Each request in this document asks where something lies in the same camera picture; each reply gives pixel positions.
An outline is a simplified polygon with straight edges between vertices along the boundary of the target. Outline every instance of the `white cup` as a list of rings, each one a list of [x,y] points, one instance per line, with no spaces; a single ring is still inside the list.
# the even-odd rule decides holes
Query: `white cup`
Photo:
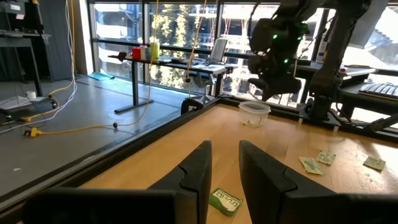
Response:
[[[35,91],[27,91],[25,94],[26,94],[27,98],[30,99],[30,100],[36,99],[36,92]]]

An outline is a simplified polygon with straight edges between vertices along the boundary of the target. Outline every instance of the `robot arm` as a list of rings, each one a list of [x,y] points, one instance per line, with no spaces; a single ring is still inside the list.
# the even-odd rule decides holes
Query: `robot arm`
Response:
[[[259,78],[249,82],[263,90],[262,100],[276,94],[296,93],[301,82],[288,73],[294,63],[299,43],[309,32],[303,23],[326,0],[282,0],[274,16],[260,19],[250,39],[255,54],[249,59],[249,70]]]
[[[249,70],[259,78],[249,82],[262,89],[262,100],[273,95],[297,93],[301,83],[288,72],[294,63],[302,36],[308,32],[303,21],[311,17],[327,0],[281,0],[280,7],[270,19],[256,24],[250,47],[254,56],[249,59]],[[331,37],[325,63],[310,82],[314,102],[309,116],[327,119],[331,103],[340,95],[341,61],[356,21],[368,10],[371,0],[337,0],[338,19]]]

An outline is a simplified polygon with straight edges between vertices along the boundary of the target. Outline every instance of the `clear plastic bowl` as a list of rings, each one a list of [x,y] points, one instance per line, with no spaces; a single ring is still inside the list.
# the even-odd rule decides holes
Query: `clear plastic bowl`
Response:
[[[241,122],[250,127],[262,126],[271,112],[271,107],[265,103],[247,101],[239,104]]]

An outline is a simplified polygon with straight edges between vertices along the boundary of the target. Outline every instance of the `yellow cable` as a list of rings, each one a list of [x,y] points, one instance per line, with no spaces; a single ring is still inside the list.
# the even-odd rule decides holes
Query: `yellow cable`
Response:
[[[203,5],[203,8],[204,8],[203,14],[202,14],[202,16],[200,17],[199,26],[198,26],[198,29],[197,29],[197,33],[195,34],[195,41],[194,41],[194,43],[193,43],[191,56],[190,56],[189,62],[188,62],[187,78],[189,78],[189,68],[190,68],[191,65],[192,65],[193,53],[194,53],[194,51],[195,51],[195,46],[196,46],[196,44],[198,43],[198,35],[199,35],[199,30],[200,30],[201,22],[202,22],[203,17],[205,16],[205,13],[206,13],[206,5],[207,5],[207,0],[205,0],[205,3],[204,3],[204,5]],[[190,80],[189,83],[188,83],[188,93],[189,93],[189,98],[191,98],[191,80]]]
[[[72,12],[72,55],[73,55],[73,57],[72,57],[72,62],[73,62],[72,81],[70,82],[70,84],[68,86],[59,88],[58,90],[54,90],[51,93],[49,93],[49,95],[52,95],[52,94],[62,91],[62,90],[66,90],[67,88],[71,87],[73,84],[73,81],[75,81],[75,67],[76,67],[76,64],[75,64],[75,13],[73,10],[73,0],[70,0],[70,8],[71,8],[71,12]]]
[[[156,0],[156,14],[155,14],[155,29],[154,29],[154,43],[156,41],[156,31],[157,31],[157,22],[158,22],[158,11],[159,11],[159,0]],[[149,65],[149,74],[150,74],[150,70],[152,68],[153,62],[154,62],[154,58],[155,58],[155,51],[153,50],[151,52],[151,56],[150,56],[150,65]],[[138,123],[145,115],[147,109],[148,109],[148,105],[149,105],[149,100],[150,100],[150,89],[151,89],[151,82],[149,82],[149,90],[148,90],[148,98],[147,98],[147,104],[145,105],[145,110],[144,112],[141,114],[140,118],[131,123],[131,124],[116,124],[116,126],[130,126],[133,124]],[[110,127],[113,126],[115,127],[114,124],[109,124],[109,125],[98,125],[98,126],[91,126],[91,127],[86,127],[86,128],[78,128],[78,129],[71,129],[71,130],[66,130],[66,131],[56,131],[56,132],[42,132],[39,131],[37,128],[32,128],[32,130],[30,131],[30,136],[32,138],[38,136],[38,135],[46,135],[46,134],[63,134],[63,133],[72,133],[72,132],[76,132],[76,131],[83,131],[83,130],[88,130],[88,129],[94,129],[94,128],[105,128],[105,127]]]
[[[63,88],[59,88],[58,90],[52,91],[51,93],[48,94],[48,96],[50,96],[50,95],[52,95],[52,94],[54,94],[56,92],[68,89],[70,86],[72,86],[73,81],[75,81],[75,66],[76,66],[75,65],[75,20],[74,20],[75,13],[74,13],[74,10],[73,10],[73,0],[71,0],[71,12],[72,12],[72,62],[73,62],[72,81],[70,82],[70,84],[68,86],[63,87]],[[46,115],[46,114],[50,114],[50,113],[56,112],[59,109],[60,104],[54,97],[53,97],[53,99],[57,102],[57,107],[55,109],[52,109],[52,110],[44,112],[44,113],[35,114],[33,116],[23,117],[23,118],[21,118],[21,120],[23,122],[31,122],[32,119],[34,119],[34,118],[36,118],[38,116],[43,116],[43,115]]]

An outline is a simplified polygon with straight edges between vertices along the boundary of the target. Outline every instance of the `yellow plug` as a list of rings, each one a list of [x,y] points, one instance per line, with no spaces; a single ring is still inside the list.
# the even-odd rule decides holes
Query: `yellow plug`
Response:
[[[36,138],[36,136],[43,134],[42,131],[39,131],[37,128],[32,128],[30,131],[25,131],[25,136],[29,136],[31,138]]]
[[[22,122],[32,122],[32,118],[21,118]]]

